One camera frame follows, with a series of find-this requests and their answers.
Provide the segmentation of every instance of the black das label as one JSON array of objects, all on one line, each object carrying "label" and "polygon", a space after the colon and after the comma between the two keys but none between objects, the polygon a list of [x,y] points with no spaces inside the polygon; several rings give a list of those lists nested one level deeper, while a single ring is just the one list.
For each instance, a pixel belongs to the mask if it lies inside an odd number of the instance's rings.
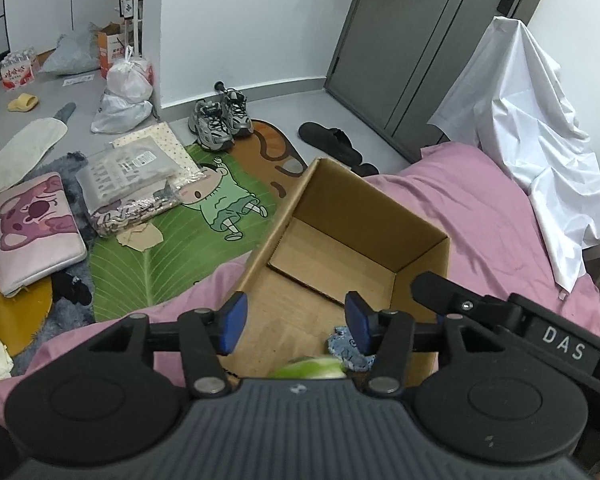
[{"label": "black das label", "polygon": [[600,351],[540,317],[531,320],[525,339],[587,374],[593,373]]}]

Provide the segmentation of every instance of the pair of sneakers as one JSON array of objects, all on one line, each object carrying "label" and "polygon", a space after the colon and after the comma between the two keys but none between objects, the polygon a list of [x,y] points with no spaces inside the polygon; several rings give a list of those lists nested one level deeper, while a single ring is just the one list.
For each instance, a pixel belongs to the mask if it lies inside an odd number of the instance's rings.
[{"label": "pair of sneakers", "polygon": [[225,152],[253,133],[247,113],[247,98],[233,88],[224,90],[220,102],[198,101],[189,117],[189,130],[198,136],[200,146],[208,152]]}]

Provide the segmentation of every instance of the gray ribbed surface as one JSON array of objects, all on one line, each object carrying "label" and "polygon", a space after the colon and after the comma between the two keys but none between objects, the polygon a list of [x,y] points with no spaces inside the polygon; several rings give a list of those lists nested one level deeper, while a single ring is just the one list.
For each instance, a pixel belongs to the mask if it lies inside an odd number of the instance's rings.
[{"label": "gray ribbed surface", "polygon": [[[292,391],[299,382],[306,386],[303,394]],[[566,459],[507,472],[456,458],[424,439],[400,404],[365,397],[349,380],[252,379],[229,397],[197,402],[168,440],[126,463],[65,470],[30,461],[12,478],[582,480],[587,476]]]}]

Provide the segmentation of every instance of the round black disc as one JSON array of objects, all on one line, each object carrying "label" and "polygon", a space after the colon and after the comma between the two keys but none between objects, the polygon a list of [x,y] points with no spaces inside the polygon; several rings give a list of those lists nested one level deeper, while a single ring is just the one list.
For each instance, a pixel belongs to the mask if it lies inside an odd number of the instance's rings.
[{"label": "round black disc", "polygon": [[71,364],[42,368],[7,399],[7,427],[27,456],[58,465],[116,462],[174,425],[179,403],[166,377],[110,352]]},{"label": "round black disc", "polygon": [[480,460],[529,463],[568,454],[587,422],[576,384],[526,356],[472,354],[426,379],[414,407],[429,433]]}]

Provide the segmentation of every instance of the rug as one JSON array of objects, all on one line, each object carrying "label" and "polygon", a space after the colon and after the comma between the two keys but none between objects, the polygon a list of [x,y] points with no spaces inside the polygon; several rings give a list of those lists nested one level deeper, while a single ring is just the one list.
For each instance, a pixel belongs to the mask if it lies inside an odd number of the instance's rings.
[{"label": "rug", "polygon": [[[80,231],[85,245],[87,245],[87,249],[90,250],[97,235],[87,220],[87,208],[82,198],[82,189],[75,179],[77,171],[86,166],[86,164],[87,159],[83,154],[68,153],[49,164],[31,170],[24,180],[29,180],[50,171],[56,171],[60,174],[64,193],[71,207],[71,212],[74,215],[75,224]],[[79,301],[74,303],[63,295],[64,292],[62,292],[62,289],[66,286],[63,282],[67,278],[71,279],[74,277],[80,279],[87,286],[89,292],[93,294],[93,282],[91,281],[87,260],[74,264],[64,271],[54,273],[51,277],[53,290],[51,310],[46,319],[44,321],[41,320],[42,325],[33,336],[32,342],[22,352],[13,357],[11,375],[21,375],[27,370],[31,359],[33,359],[33,355],[38,351],[42,343],[49,341],[61,333],[94,322],[91,298],[88,298],[89,301],[86,301],[86,304],[81,304]]]},{"label": "rug", "polygon": [[253,125],[254,134],[230,153],[186,147],[208,176],[184,190],[186,203],[152,219],[162,243],[140,253],[114,237],[96,241],[90,256],[96,321],[170,300],[258,244],[307,166],[279,129]]}]

